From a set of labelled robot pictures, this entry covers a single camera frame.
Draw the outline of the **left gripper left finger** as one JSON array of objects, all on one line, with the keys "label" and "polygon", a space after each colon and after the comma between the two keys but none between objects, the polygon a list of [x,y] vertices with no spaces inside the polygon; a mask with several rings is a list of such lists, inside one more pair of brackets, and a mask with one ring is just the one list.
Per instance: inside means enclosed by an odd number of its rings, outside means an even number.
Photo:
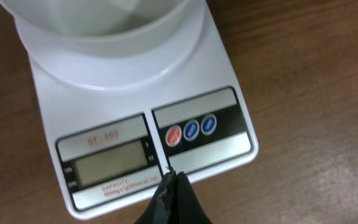
[{"label": "left gripper left finger", "polygon": [[145,211],[135,224],[167,224],[172,213],[174,182],[177,173],[172,167],[163,176]]}]

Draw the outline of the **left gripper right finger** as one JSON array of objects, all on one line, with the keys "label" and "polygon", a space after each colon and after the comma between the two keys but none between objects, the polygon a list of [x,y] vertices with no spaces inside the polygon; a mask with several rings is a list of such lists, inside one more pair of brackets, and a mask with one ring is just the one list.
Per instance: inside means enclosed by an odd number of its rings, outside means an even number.
[{"label": "left gripper right finger", "polygon": [[212,224],[205,214],[186,174],[179,173],[175,179],[174,223]]}]

